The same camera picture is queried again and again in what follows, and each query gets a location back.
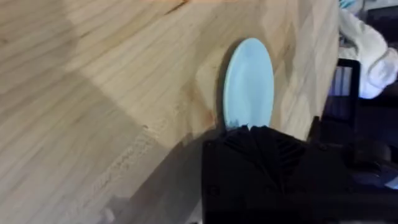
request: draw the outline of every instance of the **light blue plate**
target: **light blue plate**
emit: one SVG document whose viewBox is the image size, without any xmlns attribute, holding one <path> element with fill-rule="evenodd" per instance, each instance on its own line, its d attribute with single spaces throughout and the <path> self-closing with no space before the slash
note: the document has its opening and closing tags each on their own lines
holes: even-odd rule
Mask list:
<svg viewBox="0 0 398 224">
<path fill-rule="evenodd" d="M 274 104 L 274 72 L 266 47 L 255 38 L 234 51 L 224 83 L 226 129 L 268 126 Z"/>
</svg>

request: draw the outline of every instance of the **black object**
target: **black object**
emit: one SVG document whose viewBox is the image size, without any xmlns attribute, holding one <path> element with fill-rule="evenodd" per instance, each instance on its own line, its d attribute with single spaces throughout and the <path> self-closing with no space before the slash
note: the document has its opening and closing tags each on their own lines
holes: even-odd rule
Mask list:
<svg viewBox="0 0 398 224">
<path fill-rule="evenodd" d="M 358 61 L 339 59 L 322 120 L 345 123 L 354 129 L 358 109 L 360 73 L 361 64 Z"/>
<path fill-rule="evenodd" d="M 398 194 L 383 184 L 396 167 L 354 146 L 242 127 L 204 143 L 202 165 L 205 224 L 398 218 Z M 363 183 L 364 175 L 375 178 Z"/>
<path fill-rule="evenodd" d="M 366 22 L 379 31 L 391 47 L 398 47 L 398 6 L 371 9 L 368 11 Z"/>
</svg>

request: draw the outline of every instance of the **wooden table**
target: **wooden table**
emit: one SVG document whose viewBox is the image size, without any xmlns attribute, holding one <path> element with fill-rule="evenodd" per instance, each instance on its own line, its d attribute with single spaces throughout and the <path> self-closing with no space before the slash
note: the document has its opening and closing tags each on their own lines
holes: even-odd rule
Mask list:
<svg viewBox="0 0 398 224">
<path fill-rule="evenodd" d="M 338 52 L 336 0 L 0 0 L 0 223 L 184 223 L 236 44 L 305 138 Z"/>
</svg>

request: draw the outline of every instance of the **white cloth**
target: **white cloth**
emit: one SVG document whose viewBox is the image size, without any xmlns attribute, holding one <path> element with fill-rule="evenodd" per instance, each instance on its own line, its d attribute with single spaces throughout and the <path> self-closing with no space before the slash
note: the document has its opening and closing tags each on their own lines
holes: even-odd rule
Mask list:
<svg viewBox="0 0 398 224">
<path fill-rule="evenodd" d="M 340 9 L 340 32 L 354 47 L 340 47 L 339 58 L 361 63 L 359 96 L 371 99 L 397 79 L 398 53 L 383 36 L 345 9 Z"/>
</svg>

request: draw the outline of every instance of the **light blue object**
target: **light blue object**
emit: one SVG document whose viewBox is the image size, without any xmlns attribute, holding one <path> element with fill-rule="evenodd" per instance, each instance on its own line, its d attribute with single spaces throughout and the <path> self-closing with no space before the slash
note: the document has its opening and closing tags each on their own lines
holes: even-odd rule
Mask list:
<svg viewBox="0 0 398 224">
<path fill-rule="evenodd" d="M 223 110 L 226 129 L 243 125 L 268 126 L 274 104 L 274 72 L 260 40 L 239 44 L 229 62 L 224 83 Z"/>
<path fill-rule="evenodd" d="M 346 9 L 352 6 L 355 3 L 355 0 L 340 0 L 340 8 Z"/>
</svg>

